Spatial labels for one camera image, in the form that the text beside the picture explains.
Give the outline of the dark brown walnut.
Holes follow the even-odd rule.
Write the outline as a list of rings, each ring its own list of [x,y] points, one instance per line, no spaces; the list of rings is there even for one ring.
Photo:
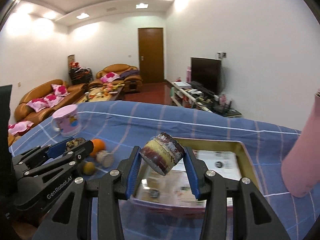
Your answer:
[[[70,151],[71,149],[75,148],[76,146],[80,145],[81,143],[85,142],[84,138],[74,138],[66,142],[66,151]]]

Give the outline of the large orange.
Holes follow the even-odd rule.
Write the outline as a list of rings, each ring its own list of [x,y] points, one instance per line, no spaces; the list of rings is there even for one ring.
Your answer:
[[[91,142],[93,142],[93,151],[89,154],[90,157],[96,158],[100,151],[106,150],[106,145],[103,140],[96,138],[92,139]]]

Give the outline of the purple sugarcane piece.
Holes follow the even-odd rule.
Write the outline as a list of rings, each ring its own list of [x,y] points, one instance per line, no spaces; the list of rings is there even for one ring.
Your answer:
[[[155,172],[166,176],[183,159],[185,150],[171,135],[162,132],[146,143],[140,155]]]

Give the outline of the black data acquisition screen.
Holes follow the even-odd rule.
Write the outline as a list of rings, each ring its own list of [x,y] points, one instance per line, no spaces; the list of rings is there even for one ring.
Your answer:
[[[1,239],[15,239],[15,230],[6,218],[13,194],[12,156],[8,146],[8,122],[12,85],[1,86]]]

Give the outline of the pink cartoon mug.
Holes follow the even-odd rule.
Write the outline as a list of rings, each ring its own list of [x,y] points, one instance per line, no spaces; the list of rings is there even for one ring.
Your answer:
[[[75,104],[67,105],[52,114],[51,125],[54,131],[63,137],[72,137],[81,130],[78,115],[78,106]]]

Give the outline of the small green-yellow fruit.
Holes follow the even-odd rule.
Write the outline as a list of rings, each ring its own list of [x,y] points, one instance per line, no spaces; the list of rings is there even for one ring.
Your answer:
[[[82,173],[88,176],[91,176],[95,173],[96,167],[93,162],[86,162],[82,167]]]

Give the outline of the long brown leather sofa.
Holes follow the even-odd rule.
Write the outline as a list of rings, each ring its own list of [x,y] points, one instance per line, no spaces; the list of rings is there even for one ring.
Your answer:
[[[12,145],[58,109],[74,103],[84,95],[86,87],[84,83],[69,86],[65,81],[55,79],[29,91],[14,111],[16,123],[8,127],[8,144]]]

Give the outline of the pink thermos bottle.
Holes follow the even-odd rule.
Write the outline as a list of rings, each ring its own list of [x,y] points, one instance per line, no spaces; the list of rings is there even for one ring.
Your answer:
[[[299,138],[281,164],[281,175],[287,190],[298,198],[319,183],[319,92]]]

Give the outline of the pink tin box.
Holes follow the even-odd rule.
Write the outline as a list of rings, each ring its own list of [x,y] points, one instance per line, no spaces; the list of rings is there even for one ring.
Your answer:
[[[197,159],[201,159],[210,170],[227,179],[239,181],[249,178],[259,185],[253,163],[245,145],[232,140],[176,139],[182,146],[191,147]],[[131,202],[145,211],[166,213],[180,217],[200,217],[206,202],[196,200],[191,192],[183,161],[166,175],[161,176],[146,162],[137,178]]]

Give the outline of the blue plaid tablecloth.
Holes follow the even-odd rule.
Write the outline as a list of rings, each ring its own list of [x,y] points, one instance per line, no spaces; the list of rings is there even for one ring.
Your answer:
[[[261,192],[274,209],[291,239],[303,239],[319,216],[319,184],[303,198],[293,197],[281,179],[280,165],[300,131],[244,118],[224,118],[195,109],[130,101],[87,102],[78,105],[82,131],[79,137],[102,139],[114,152],[112,168],[98,168],[103,176],[131,153],[161,132],[173,137],[232,140],[244,143]],[[9,148],[13,156],[37,145],[63,138],[54,132],[51,119],[31,129]],[[125,239],[199,239],[202,219],[184,219],[144,212],[132,201],[121,201]]]

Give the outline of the black cluttered shelf rack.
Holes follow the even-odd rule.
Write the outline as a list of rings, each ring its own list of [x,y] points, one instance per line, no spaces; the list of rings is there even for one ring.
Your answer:
[[[90,83],[93,81],[93,75],[90,68],[80,66],[80,63],[75,60],[75,55],[68,55],[68,74],[72,85],[82,83]]]

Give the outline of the cluttered coffee table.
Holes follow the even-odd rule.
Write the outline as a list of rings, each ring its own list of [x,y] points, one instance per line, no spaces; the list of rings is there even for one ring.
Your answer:
[[[124,84],[113,85],[111,83],[90,83],[87,92],[75,103],[98,102],[98,101],[116,101],[123,96]]]

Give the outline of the white TV stand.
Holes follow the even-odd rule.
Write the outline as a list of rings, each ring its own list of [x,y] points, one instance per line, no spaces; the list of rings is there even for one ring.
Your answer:
[[[232,102],[224,102],[222,105],[216,95],[203,93],[198,89],[187,87],[186,82],[172,82],[170,90],[172,103],[178,107],[198,109],[209,113],[215,113],[226,118],[240,118],[242,114],[232,108]]]

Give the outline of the black television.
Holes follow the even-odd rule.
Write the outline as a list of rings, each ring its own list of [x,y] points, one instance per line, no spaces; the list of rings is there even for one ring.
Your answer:
[[[219,94],[221,92],[221,60],[192,57],[191,82],[214,94]]]

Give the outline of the brown wooden door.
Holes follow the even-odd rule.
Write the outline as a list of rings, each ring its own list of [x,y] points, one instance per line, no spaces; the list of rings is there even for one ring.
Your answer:
[[[139,71],[144,83],[164,81],[163,28],[139,28]]]

